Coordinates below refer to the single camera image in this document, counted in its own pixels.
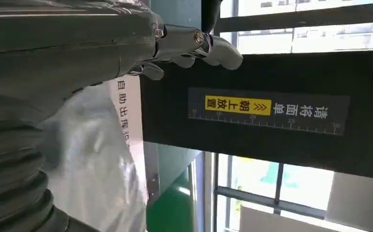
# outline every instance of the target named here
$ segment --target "window frame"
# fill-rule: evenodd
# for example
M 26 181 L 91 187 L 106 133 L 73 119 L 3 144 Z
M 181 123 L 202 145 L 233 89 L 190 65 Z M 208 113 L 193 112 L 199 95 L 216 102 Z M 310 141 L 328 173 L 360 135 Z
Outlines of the window frame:
M 219 153 L 215 153 L 215 164 L 214 164 L 214 232 L 217 232 L 217 208 L 218 208 L 218 196 L 225 196 L 227 197 L 226 201 L 226 216 L 225 216 L 225 228 L 229 228 L 230 226 L 230 202 L 231 198 L 235 198 L 237 200 L 242 200 L 246 202 L 256 203 L 267 207 L 273 208 L 273 214 L 280 215 L 281 211 L 288 211 L 295 214 L 313 217 L 320 220 L 324 220 L 326 211 L 312 208 L 306 205 L 301 205 L 293 202 L 287 202 L 280 199 L 281 189 L 282 189 L 282 180 L 283 180 L 283 171 L 284 171 L 284 164 L 279 163 L 278 167 L 278 175 L 276 180 L 276 189 L 275 189 L 275 197 L 266 197 L 261 196 L 258 194 L 233 189 L 231 187 L 232 183 L 232 157 L 228 155 L 228 162 L 227 162 L 227 186 L 219 186 L 218 185 L 218 178 L 219 178 Z

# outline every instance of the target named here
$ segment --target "bolt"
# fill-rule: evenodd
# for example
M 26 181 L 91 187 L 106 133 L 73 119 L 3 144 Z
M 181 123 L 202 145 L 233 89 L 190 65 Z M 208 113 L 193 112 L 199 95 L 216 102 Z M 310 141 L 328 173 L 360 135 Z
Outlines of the bolt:
M 202 43 L 202 42 L 203 42 L 203 33 L 202 33 L 202 31 L 197 31 L 197 32 L 195 32 L 194 39 L 195 39 L 195 42 L 196 42 L 197 44 Z

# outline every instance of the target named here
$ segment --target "yellow label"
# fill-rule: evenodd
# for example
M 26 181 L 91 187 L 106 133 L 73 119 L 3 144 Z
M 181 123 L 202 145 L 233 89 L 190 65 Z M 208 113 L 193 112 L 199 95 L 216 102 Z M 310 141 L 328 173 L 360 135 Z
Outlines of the yellow label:
M 251 115 L 271 115 L 272 100 L 205 96 L 205 110 Z

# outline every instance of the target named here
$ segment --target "white plastic sheet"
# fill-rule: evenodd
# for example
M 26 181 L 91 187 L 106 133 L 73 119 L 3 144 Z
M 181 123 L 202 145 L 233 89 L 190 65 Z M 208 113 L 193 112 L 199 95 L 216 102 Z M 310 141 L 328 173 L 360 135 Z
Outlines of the white plastic sheet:
M 145 181 L 137 175 L 108 88 L 85 88 L 41 125 L 43 169 L 55 205 L 70 216 L 102 232 L 143 232 Z

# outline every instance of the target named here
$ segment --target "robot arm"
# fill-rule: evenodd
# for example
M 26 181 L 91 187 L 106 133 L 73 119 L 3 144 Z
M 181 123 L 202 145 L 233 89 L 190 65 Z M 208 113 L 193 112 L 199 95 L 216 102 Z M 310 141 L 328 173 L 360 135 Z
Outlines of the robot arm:
M 82 88 L 161 62 L 236 69 L 225 40 L 165 25 L 136 0 L 0 0 L 0 231 L 95 231 L 53 206 L 36 125 Z

